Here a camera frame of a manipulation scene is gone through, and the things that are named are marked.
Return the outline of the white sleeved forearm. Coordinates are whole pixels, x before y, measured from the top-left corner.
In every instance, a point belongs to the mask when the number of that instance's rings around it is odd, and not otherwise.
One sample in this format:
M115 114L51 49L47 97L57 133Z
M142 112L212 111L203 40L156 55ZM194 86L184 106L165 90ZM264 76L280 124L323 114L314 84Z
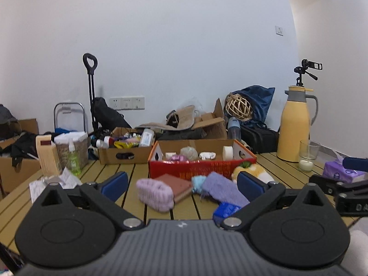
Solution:
M353 275L367 275L367 234L360 230L351 232L351 242L341 266Z

